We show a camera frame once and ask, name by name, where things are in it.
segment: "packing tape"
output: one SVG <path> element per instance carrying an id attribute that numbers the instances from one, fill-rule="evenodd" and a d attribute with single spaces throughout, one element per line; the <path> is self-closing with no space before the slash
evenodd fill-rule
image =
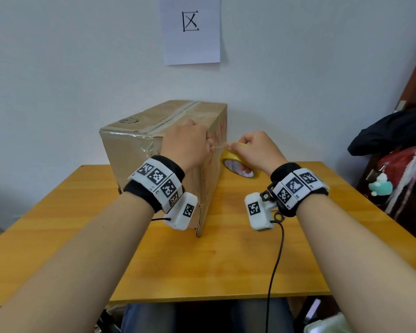
<path id="1" fill-rule="evenodd" d="M 227 167 L 231 172 L 234 172 L 244 178 L 248 179 L 257 179 L 260 176 L 260 170 L 256 170 L 249 166 L 242 158 L 237 156 L 236 154 L 231 153 L 228 150 L 225 150 L 220 157 L 220 161 L 222 165 Z M 240 169 L 240 165 L 244 165 L 251 169 L 251 173 L 247 173 L 244 170 Z"/>

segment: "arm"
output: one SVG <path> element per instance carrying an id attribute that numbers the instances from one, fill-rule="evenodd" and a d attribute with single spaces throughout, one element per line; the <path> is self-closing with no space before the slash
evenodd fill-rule
<path id="1" fill-rule="evenodd" d="M 173 126 L 163 156 L 183 171 L 203 162 L 212 145 L 207 128 Z M 123 193 L 63 246 L 0 308 L 0 332 L 87 332 L 128 267 L 154 214 Z"/>
<path id="2" fill-rule="evenodd" d="M 264 132 L 227 148 L 268 176 L 287 160 Z M 416 271 L 325 195 L 310 195 L 297 218 L 322 274 L 357 332 L 416 332 Z"/>

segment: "wristband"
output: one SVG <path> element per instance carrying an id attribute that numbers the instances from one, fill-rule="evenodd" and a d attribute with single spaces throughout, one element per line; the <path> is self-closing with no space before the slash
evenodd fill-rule
<path id="1" fill-rule="evenodd" d="M 271 174 L 272 184 L 268 191 L 275 199 L 281 214 L 296 216 L 300 202 L 311 194 L 328 195 L 328 186 L 307 168 L 289 162 Z"/>
<path id="2" fill-rule="evenodd" d="M 154 212 L 168 213 L 183 195 L 181 181 L 185 173 L 175 162 L 161 155 L 146 160 L 131 174 L 123 191 L 147 201 Z"/>

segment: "green plush toy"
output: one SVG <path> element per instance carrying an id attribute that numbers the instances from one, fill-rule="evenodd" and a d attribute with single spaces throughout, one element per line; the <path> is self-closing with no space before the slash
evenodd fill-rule
<path id="1" fill-rule="evenodd" d="M 370 183 L 368 188 L 371 190 L 372 196 L 385 196 L 393 192 L 393 184 L 388 181 L 385 173 L 380 173 L 376 182 Z"/>

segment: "paper sign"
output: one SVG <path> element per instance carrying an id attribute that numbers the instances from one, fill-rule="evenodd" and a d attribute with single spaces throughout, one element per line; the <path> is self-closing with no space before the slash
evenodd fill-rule
<path id="1" fill-rule="evenodd" d="M 220 62 L 220 0 L 159 0 L 165 64 Z"/>

